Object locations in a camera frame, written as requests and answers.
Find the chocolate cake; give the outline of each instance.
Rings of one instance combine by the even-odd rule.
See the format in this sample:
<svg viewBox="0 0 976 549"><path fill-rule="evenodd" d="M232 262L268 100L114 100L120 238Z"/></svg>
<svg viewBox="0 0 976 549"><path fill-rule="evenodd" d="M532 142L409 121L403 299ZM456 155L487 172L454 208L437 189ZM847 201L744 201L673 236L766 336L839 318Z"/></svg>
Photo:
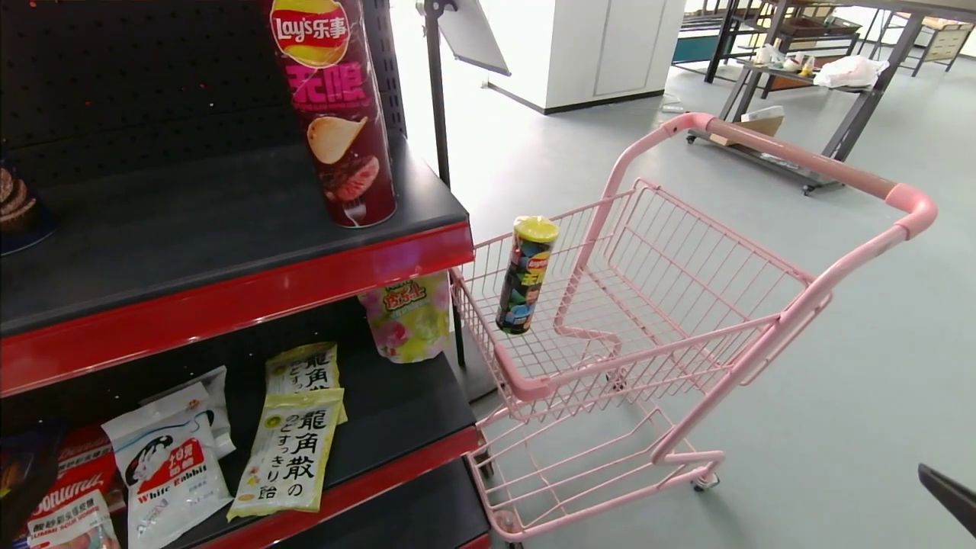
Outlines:
<svg viewBox="0 0 976 549"><path fill-rule="evenodd" d="M0 232L29 231L36 214L37 199L27 185L15 180L6 168L0 169Z"/></svg>

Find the wire mesh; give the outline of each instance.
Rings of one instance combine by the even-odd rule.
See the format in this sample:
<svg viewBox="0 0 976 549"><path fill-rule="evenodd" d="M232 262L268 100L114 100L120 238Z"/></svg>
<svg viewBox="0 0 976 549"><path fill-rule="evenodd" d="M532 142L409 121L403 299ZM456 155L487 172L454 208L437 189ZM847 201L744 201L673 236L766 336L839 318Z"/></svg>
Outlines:
<svg viewBox="0 0 976 549"><path fill-rule="evenodd" d="M601 209L607 221L586 241ZM455 287L518 419L703 394L813 280L643 180L552 220L559 240L530 331L495 325L510 234L477 246ZM507 381L516 378L546 383L547 395L520 400Z"/></svg>

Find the metal cart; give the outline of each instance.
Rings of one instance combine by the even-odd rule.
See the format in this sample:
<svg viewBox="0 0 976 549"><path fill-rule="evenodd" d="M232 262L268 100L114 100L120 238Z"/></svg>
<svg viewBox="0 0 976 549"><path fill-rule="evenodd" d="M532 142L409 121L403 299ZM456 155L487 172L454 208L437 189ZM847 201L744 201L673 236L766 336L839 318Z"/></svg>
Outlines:
<svg viewBox="0 0 976 549"><path fill-rule="evenodd" d="M659 185L638 179L620 191L635 158L690 129L775 154L908 215L814 276ZM936 214L912 187L688 113L625 150L598 201L552 219L560 237L528 333L509 336L494 322L511 235L478 245L474 261L455 269L453 291L504 401L478 423L481 445L468 455L493 528L517 547L652 493L717 485L725 453L696 450L688 434L790 344L842 279ZM601 428L605 442L579 440L591 414L618 412L630 425ZM534 450L551 447L559 431L584 449L542 461Z"/></svg>

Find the black shelf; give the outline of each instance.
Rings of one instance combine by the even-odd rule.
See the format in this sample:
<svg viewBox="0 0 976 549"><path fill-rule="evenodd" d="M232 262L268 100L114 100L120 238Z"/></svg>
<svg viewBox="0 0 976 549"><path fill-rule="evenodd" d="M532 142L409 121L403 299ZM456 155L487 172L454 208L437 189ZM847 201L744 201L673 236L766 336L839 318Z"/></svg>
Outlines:
<svg viewBox="0 0 976 549"><path fill-rule="evenodd" d="M363 230L329 221L301 143L44 189L60 226L0 263L0 333L466 223L406 140L390 137L398 209Z"/></svg>
<svg viewBox="0 0 976 549"><path fill-rule="evenodd" d="M68 427L101 424L135 409L140 399L226 364L227 413L237 449L221 460L221 469L233 494L261 417L264 361L316 341L339 342L349 418L336 430L326 492L474 425L448 359L441 354L415 364L394 364L381 358L363 309L351 298L5 398L0 401L2 433L24 432L41 420ZM259 520L228 523L224 509L169 547L194 547ZM115 523L116 533L124 536L124 514Z"/></svg>
<svg viewBox="0 0 976 549"><path fill-rule="evenodd" d="M453 549L489 529L468 466L459 458L275 547Z"/></svg>

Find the red chips canister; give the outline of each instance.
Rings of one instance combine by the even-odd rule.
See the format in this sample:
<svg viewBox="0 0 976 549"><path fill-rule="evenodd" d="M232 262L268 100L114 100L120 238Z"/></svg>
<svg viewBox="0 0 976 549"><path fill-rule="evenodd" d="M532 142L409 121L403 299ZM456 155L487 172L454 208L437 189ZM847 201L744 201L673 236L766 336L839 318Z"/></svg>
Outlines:
<svg viewBox="0 0 976 549"><path fill-rule="evenodd" d="M360 0L264 0L329 217L369 227L396 210L386 125Z"/></svg>

